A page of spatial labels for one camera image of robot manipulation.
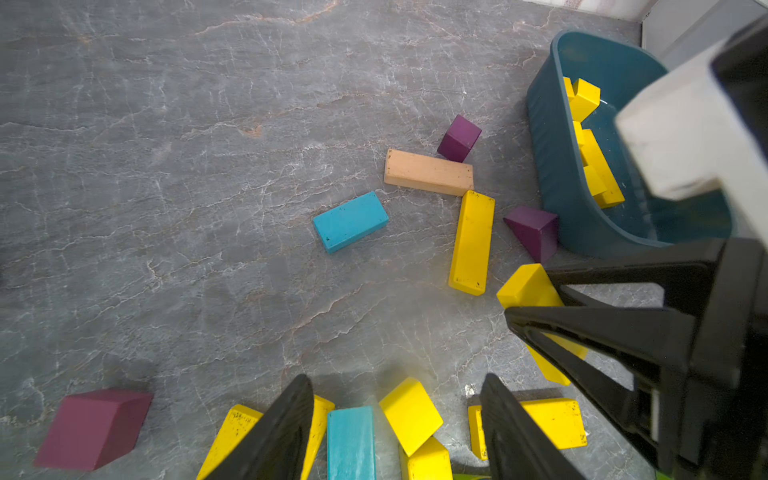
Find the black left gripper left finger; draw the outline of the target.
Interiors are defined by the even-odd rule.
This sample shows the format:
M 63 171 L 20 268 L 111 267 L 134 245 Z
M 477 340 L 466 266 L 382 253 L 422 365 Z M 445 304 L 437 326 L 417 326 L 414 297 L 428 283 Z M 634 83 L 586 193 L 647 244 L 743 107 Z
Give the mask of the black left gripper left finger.
M 296 376 L 210 479 L 299 479 L 314 413 L 313 386 Z

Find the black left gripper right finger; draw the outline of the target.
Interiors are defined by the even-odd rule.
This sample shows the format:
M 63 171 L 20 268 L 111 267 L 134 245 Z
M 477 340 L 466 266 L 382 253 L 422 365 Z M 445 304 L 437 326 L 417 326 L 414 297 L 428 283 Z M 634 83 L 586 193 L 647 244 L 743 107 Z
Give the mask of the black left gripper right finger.
M 493 373 L 486 375 L 481 415 L 493 479 L 581 479 L 510 390 Z

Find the yellow rectangular block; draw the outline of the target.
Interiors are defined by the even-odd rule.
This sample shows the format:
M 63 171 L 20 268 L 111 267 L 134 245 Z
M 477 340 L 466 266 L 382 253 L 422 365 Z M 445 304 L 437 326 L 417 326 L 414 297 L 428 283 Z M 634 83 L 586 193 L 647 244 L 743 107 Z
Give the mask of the yellow rectangular block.
M 541 264 L 520 266 L 497 292 L 503 309 L 510 307 L 562 307 L 555 287 Z M 551 382 L 568 386 L 571 381 L 538 352 L 528 346 L 537 367 Z

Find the purple cube block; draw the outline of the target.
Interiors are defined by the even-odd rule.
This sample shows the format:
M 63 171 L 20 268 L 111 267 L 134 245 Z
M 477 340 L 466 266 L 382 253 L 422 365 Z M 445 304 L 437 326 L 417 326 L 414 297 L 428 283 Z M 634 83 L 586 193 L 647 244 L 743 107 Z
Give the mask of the purple cube block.
M 463 163 L 481 133 L 480 127 L 462 115 L 457 115 L 443 136 L 437 153 L 450 161 Z

